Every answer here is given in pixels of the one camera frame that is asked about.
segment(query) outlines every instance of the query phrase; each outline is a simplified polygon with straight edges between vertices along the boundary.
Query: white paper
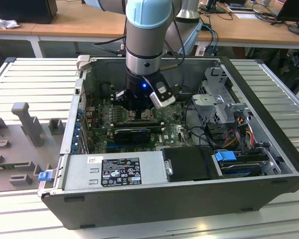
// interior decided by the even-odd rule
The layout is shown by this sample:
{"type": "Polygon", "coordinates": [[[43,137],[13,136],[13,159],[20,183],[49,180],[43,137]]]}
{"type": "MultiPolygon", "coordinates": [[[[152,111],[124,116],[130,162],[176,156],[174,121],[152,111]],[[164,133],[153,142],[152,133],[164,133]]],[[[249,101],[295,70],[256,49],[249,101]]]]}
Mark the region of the white paper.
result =
{"type": "Polygon", "coordinates": [[[0,19],[0,28],[6,30],[7,28],[15,28],[20,25],[15,20],[3,20],[0,19]]]}
{"type": "Polygon", "coordinates": [[[241,19],[258,19],[256,15],[250,13],[235,13],[235,15],[241,19]]]}
{"type": "Polygon", "coordinates": [[[88,157],[88,163],[102,163],[103,156],[88,157]]]}

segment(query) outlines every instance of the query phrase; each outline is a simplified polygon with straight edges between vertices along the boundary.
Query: aluminum profile table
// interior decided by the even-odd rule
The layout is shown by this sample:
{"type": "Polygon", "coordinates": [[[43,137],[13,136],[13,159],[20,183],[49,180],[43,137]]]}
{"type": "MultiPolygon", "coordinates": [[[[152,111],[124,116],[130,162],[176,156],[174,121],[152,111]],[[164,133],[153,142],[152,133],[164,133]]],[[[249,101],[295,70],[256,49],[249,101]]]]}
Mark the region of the aluminum profile table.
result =
{"type": "MultiPolygon", "coordinates": [[[[232,60],[232,63],[299,151],[299,99],[265,64],[254,60],[232,60]]],[[[237,89],[233,91],[243,102],[237,89]]]]}
{"type": "Polygon", "coordinates": [[[75,82],[79,78],[76,58],[17,58],[0,68],[0,118],[20,124],[11,113],[15,102],[28,102],[30,116],[40,123],[50,118],[66,122],[75,82]]]}
{"type": "MultiPolygon", "coordinates": [[[[19,79],[22,80],[20,83],[25,83],[25,79],[30,79],[27,77],[33,77],[33,79],[36,77],[42,77],[42,75],[38,76],[38,74],[40,74],[39,72],[48,72],[48,70],[43,70],[45,68],[44,66],[60,66],[62,64],[61,62],[64,62],[63,64],[68,62],[68,66],[75,66],[75,59],[17,59],[15,61],[16,64],[5,63],[1,68],[0,84],[3,84],[2,79],[5,77],[20,77],[19,79]],[[40,63],[40,71],[37,73],[31,73],[36,74],[35,76],[25,76],[25,78],[23,78],[20,77],[21,71],[17,72],[13,70],[14,67],[11,69],[13,65],[16,66],[17,64],[21,64],[21,66],[27,66],[26,68],[23,67],[21,69],[30,71],[30,69],[36,69],[34,66],[37,67],[39,65],[38,62],[42,63],[40,63]]],[[[266,74],[261,72],[261,70],[268,70],[264,65],[259,65],[256,62],[234,62],[234,64],[238,69],[240,69],[240,71],[244,71],[246,69],[243,67],[255,67],[254,73],[256,77],[255,75],[244,75],[244,77],[255,90],[256,94],[260,97],[263,104],[268,107],[267,109],[271,110],[270,106],[291,107],[291,110],[289,111],[276,110],[272,112],[278,123],[287,124],[289,123],[289,120],[299,120],[299,110],[297,109],[297,107],[299,108],[299,101],[292,93],[288,92],[287,89],[281,85],[282,83],[274,75],[271,75],[270,71],[266,74]],[[256,78],[262,80],[262,83],[257,83],[259,81],[257,81],[256,78]]],[[[71,76],[76,76],[75,70],[69,71],[73,74],[71,76]]],[[[49,76],[45,75],[45,77],[40,78],[40,82],[46,82],[47,84],[49,84],[49,82],[67,82],[67,80],[62,78],[62,75],[55,76],[57,73],[51,73],[53,72],[52,70],[49,72],[50,73],[47,73],[49,76]]],[[[24,97],[21,93],[14,96],[18,99],[24,97]]],[[[50,99],[52,96],[55,97],[55,95],[49,95],[45,100],[50,99]]],[[[10,104],[9,99],[11,99],[11,96],[0,95],[0,97],[1,99],[6,100],[4,104],[10,104]]],[[[9,118],[9,114],[7,114],[6,117],[9,121],[11,121],[11,123],[17,123],[17,120],[9,118]]],[[[291,139],[295,139],[295,136],[299,137],[299,133],[297,135],[293,135],[291,139]]],[[[118,202],[122,203],[122,206],[124,206],[123,199],[118,199],[118,202]]],[[[69,231],[63,228],[61,222],[41,202],[41,199],[36,194],[36,190],[6,192],[0,193],[0,239],[6,238],[299,239],[299,191],[296,193],[280,195],[258,212],[227,214],[78,231],[69,231]]]]}

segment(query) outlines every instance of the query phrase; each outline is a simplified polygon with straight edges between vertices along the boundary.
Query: black computer tower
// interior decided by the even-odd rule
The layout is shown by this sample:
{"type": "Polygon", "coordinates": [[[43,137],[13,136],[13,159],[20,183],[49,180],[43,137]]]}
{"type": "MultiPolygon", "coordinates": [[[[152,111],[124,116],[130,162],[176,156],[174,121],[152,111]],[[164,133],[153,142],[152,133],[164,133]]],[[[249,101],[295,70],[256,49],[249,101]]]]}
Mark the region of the black computer tower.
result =
{"type": "Polygon", "coordinates": [[[5,20],[50,24],[57,11],[56,0],[0,0],[0,18],[5,20]]]}

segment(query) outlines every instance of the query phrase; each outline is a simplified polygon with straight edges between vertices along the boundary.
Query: power supply label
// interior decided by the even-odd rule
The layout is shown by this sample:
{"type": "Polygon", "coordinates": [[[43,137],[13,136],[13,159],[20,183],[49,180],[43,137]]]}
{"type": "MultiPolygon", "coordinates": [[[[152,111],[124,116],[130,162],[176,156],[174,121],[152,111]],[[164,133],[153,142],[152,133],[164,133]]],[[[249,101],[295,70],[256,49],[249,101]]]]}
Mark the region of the power supply label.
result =
{"type": "Polygon", "coordinates": [[[103,187],[142,184],[139,158],[120,158],[102,160],[103,187]]]}

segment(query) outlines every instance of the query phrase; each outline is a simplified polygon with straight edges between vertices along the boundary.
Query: blue latch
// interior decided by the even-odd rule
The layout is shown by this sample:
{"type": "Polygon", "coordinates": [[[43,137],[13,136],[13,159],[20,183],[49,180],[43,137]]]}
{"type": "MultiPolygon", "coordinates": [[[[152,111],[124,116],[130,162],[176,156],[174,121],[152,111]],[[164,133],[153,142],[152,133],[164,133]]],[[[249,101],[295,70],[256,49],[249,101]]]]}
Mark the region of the blue latch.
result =
{"type": "Polygon", "coordinates": [[[52,172],[51,171],[40,172],[38,180],[39,181],[52,181],[52,172]]]}
{"type": "Polygon", "coordinates": [[[217,161],[236,161],[236,155],[233,151],[219,151],[215,153],[217,161]]]}

